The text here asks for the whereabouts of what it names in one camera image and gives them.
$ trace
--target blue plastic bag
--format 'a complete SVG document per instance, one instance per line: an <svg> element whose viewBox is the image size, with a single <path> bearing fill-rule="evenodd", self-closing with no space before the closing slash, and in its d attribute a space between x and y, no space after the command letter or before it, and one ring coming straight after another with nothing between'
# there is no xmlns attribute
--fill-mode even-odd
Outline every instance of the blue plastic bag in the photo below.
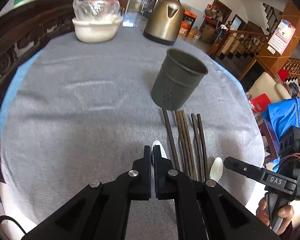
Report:
<svg viewBox="0 0 300 240"><path fill-rule="evenodd" d="M291 126L300 128L300 99L286 99L278 103L269 104L262 113L263 118L268 120L279 140L280 136ZM278 170L279 159L272 161L277 164L273 171Z"/></svg>

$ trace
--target silver bolt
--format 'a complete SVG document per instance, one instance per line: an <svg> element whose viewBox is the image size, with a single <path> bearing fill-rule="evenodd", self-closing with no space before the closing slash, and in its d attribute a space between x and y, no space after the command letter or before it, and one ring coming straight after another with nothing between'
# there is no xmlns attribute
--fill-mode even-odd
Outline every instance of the silver bolt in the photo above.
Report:
<svg viewBox="0 0 300 240"><path fill-rule="evenodd" d="M89 183L90 187L99 187L100 181L97 179L94 179L92 182Z"/></svg>
<svg viewBox="0 0 300 240"><path fill-rule="evenodd" d="M214 187L217 183L213 179L208 179L206 185L209 187Z"/></svg>
<svg viewBox="0 0 300 240"><path fill-rule="evenodd" d="M171 170L168 171L168 174L169 174L170 176L176 176L176 175L178 174L178 171L175 170L175 169L171 169Z"/></svg>
<svg viewBox="0 0 300 240"><path fill-rule="evenodd" d="M136 176L138 176L139 172L136 170L131 170L128 172L128 174L130 177L136 177Z"/></svg>

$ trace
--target wooden pillar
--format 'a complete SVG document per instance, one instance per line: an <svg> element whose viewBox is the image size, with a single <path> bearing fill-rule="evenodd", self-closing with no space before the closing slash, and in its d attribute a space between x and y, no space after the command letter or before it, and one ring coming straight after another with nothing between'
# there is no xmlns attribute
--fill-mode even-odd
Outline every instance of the wooden pillar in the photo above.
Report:
<svg viewBox="0 0 300 240"><path fill-rule="evenodd" d="M267 49L269 45L266 43L257 56L258 62L260 62L263 68L273 75L277 74L284 66L300 40L300 11L291 0L288 0L282 14L282 19L287 20L296 28L296 31L283 54L280 55L278 52L272 54Z"/></svg>

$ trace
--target chopstick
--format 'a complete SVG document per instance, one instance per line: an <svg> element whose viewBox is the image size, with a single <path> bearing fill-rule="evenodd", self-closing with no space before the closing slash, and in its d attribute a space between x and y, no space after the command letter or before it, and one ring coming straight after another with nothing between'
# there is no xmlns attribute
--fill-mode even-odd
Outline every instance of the chopstick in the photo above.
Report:
<svg viewBox="0 0 300 240"><path fill-rule="evenodd" d="M198 125L199 125L199 132L201 137L201 147L202 147L202 158L203 158L203 167L204 167L204 181L209 179L209 173L208 173L208 162L207 162L207 149L206 149L206 143L204 141L204 133L203 133L203 127L202 127L202 121L200 114L197 114L198 119Z"/></svg>
<svg viewBox="0 0 300 240"><path fill-rule="evenodd" d="M195 142L197 145L197 152L198 152L198 162L199 162L199 174L198 174L198 180L204 181L204 167L203 167L203 155L202 155L202 149L201 149L201 143L200 143L200 137L198 133L198 125L195 120L195 115L191 114L191 120L193 124L194 134L195 134Z"/></svg>
<svg viewBox="0 0 300 240"><path fill-rule="evenodd" d="M184 163L185 163L185 171L186 171L186 174L188 176L190 176L190 173L189 173L189 164L188 164L188 158L187 158L187 151L186 151L186 146L185 146L185 140L183 138L182 126L181 126L181 120L180 120L179 111L174 111L174 113L175 113L176 119L177 119L177 126L178 126L178 132L179 132L180 141L181 141L183 160L184 160Z"/></svg>
<svg viewBox="0 0 300 240"><path fill-rule="evenodd" d="M186 132L186 138L187 138L187 142L188 142L188 149L189 149L189 154L188 154L188 160L190 158L190 162L191 162L191 170L192 170L192 179L197 180L197 173L195 170L195 166L194 166L194 158L193 158L193 152L192 152L192 146L191 146L191 140L190 140L190 135L189 135L189 129L188 129L188 124L187 124L187 120L186 120L186 114L185 111L182 110L182 118L183 118L183 123L185 126L185 132Z"/></svg>
<svg viewBox="0 0 300 240"><path fill-rule="evenodd" d="M176 146L175 146L174 140L173 140L173 134L172 134L172 130L171 130L170 122L169 122L168 113L167 113L166 109L162 109L162 112L163 112L164 122L166 123L168 138L169 138L170 147L171 147L172 156L173 156L174 167L177 171L180 171L177 150L176 150Z"/></svg>
<svg viewBox="0 0 300 240"><path fill-rule="evenodd" d="M179 116L180 116L180 122L181 122L181 129L182 129L182 136L183 136L183 141L185 142L185 147L186 147L186 155L187 155L187 166L188 166L188 170L189 170L189 177L191 179L194 178L193 176L193 170L191 167L191 163L190 163L190 151L189 151L189 144L187 141L187 136L186 136L186 128L185 128L185 123L183 121L183 116L182 116L182 112L178 111Z"/></svg>

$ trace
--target hand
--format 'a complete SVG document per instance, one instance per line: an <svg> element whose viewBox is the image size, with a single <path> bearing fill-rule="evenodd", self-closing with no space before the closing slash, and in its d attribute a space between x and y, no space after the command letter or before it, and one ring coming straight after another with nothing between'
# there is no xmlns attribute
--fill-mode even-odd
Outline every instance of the hand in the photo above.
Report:
<svg viewBox="0 0 300 240"><path fill-rule="evenodd" d="M259 202L259 207L256 211L256 217L261 220L267 227L269 226L269 218L266 213L266 207L267 203L265 198L262 198ZM279 227L279 230L277 231L277 235L281 235L287 228L287 226L290 224L292 218L294 215L293 207L290 205L287 205L281 209L278 210L278 217L283 218L282 224Z"/></svg>

